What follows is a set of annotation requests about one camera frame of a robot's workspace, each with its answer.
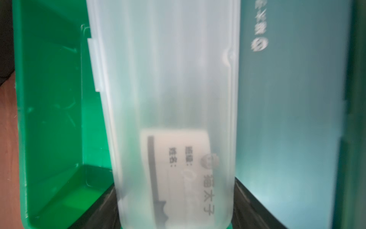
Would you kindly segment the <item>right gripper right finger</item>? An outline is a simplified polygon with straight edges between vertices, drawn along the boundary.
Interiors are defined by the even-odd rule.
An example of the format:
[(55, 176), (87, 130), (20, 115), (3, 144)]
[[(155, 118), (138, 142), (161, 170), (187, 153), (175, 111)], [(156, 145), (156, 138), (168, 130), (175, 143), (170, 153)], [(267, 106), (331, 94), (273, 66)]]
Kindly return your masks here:
[(234, 229), (286, 229), (238, 178), (235, 179), (231, 224)]

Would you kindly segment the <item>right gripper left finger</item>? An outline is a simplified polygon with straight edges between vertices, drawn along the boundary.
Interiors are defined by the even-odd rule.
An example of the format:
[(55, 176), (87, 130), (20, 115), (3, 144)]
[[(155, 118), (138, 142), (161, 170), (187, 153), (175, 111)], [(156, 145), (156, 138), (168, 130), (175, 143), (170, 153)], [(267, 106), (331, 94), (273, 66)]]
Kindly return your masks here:
[(120, 229), (117, 195), (112, 184), (69, 229)]

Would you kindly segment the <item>green plastic storage tray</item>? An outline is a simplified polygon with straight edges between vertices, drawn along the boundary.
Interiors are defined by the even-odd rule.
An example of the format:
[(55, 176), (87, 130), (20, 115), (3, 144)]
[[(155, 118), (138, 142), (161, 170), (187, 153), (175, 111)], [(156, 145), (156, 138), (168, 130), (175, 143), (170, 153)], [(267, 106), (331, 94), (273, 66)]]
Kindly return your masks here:
[(20, 205), (27, 229), (68, 229), (114, 184), (86, 3), (12, 3)]

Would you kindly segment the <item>dark green pencil case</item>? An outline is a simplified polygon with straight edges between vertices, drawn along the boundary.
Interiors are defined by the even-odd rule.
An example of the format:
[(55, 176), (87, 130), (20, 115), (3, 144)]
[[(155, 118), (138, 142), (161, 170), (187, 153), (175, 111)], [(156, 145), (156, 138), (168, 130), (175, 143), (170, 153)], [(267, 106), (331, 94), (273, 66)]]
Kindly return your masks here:
[(345, 125), (340, 141), (332, 228), (366, 227), (366, 2), (352, 2), (345, 83)]

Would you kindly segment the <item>clear frosted pencil case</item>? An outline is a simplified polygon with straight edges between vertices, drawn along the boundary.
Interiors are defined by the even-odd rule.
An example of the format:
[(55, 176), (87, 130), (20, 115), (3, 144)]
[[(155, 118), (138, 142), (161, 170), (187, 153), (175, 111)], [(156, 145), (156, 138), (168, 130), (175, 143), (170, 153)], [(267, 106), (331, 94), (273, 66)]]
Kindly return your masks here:
[(228, 228), (240, 1), (86, 4), (122, 227)]

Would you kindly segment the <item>blue-grey frosted pencil case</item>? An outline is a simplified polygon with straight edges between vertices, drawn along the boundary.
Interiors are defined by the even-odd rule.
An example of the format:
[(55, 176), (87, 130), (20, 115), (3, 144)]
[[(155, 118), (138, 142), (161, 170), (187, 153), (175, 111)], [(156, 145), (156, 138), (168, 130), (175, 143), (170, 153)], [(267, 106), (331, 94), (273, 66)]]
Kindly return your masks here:
[(332, 224), (352, 1), (242, 1), (236, 177), (285, 227)]

